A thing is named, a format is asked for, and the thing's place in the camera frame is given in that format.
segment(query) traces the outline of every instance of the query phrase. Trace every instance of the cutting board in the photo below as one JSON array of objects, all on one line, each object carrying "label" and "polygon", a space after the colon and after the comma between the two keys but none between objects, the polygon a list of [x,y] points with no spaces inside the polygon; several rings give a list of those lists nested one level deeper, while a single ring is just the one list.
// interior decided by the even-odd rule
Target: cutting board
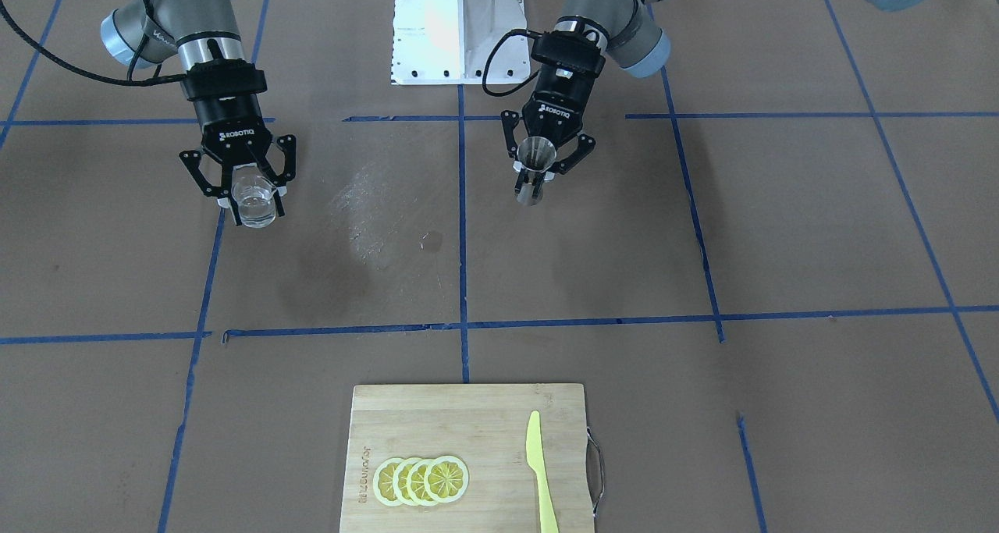
[{"label": "cutting board", "polygon": [[[359,385],[350,409],[340,533],[539,533],[538,488],[524,453],[531,410],[560,533],[593,533],[581,384]],[[468,490],[434,507],[382,505],[375,469],[390,457],[454,455]]]}]

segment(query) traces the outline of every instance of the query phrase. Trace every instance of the yellow knife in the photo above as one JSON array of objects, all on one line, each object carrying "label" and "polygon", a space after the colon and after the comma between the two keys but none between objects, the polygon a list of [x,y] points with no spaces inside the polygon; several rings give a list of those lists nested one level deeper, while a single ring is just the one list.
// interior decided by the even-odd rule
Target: yellow knife
[{"label": "yellow knife", "polygon": [[538,505],[542,519],[542,533],[559,533],[556,511],[549,493],[549,475],[545,472],[545,451],[542,450],[542,415],[535,410],[528,420],[528,466],[538,477]]}]

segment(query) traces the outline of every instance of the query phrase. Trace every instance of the metal handle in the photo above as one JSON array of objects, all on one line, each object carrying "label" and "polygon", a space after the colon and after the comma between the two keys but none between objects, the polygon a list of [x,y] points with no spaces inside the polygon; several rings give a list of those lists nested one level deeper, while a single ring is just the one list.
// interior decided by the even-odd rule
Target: metal handle
[{"label": "metal handle", "polygon": [[[586,426],[586,447],[589,448],[590,445],[592,445],[593,450],[596,451],[596,464],[600,475],[600,492],[596,495],[596,499],[593,500],[593,519],[596,519],[596,509],[600,505],[600,500],[603,500],[604,485],[606,485],[606,481],[604,481],[603,476],[603,451],[600,450],[600,444],[596,443],[596,440],[593,439],[593,434],[592,431],[590,431],[589,426]],[[589,484],[589,472],[586,473],[586,484]]]}]

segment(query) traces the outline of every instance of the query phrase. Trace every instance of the lemon slice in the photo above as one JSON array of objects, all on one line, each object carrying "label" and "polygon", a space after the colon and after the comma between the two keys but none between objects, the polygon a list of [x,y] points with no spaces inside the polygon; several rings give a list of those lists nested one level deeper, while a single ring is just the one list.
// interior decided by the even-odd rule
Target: lemon slice
[{"label": "lemon slice", "polygon": [[417,506],[420,504],[415,503],[407,497],[406,494],[406,476],[409,475],[410,470],[413,469],[413,465],[417,464],[422,460],[422,457],[410,457],[409,459],[402,459],[399,465],[396,466],[396,470],[392,472],[392,491],[396,495],[396,500],[399,500],[407,506]]},{"label": "lemon slice", "polygon": [[453,455],[438,457],[424,475],[424,488],[435,502],[447,504],[464,495],[468,487],[468,466]]},{"label": "lemon slice", "polygon": [[438,502],[429,496],[424,483],[424,476],[434,461],[435,459],[420,459],[420,462],[410,467],[410,472],[406,475],[407,497],[421,506],[438,505]]},{"label": "lemon slice", "polygon": [[403,502],[396,496],[396,491],[392,488],[392,476],[396,472],[396,467],[403,462],[402,457],[385,459],[375,470],[375,498],[387,506],[402,506]]}]

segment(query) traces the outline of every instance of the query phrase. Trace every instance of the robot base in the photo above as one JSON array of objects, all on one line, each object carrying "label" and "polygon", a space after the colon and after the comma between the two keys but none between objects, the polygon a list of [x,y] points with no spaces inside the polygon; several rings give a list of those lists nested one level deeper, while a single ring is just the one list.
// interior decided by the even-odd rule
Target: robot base
[{"label": "robot base", "polygon": [[[393,84],[478,84],[485,58],[511,29],[525,28],[524,0],[396,0]],[[528,40],[510,39],[496,53],[489,84],[531,75]]]}]

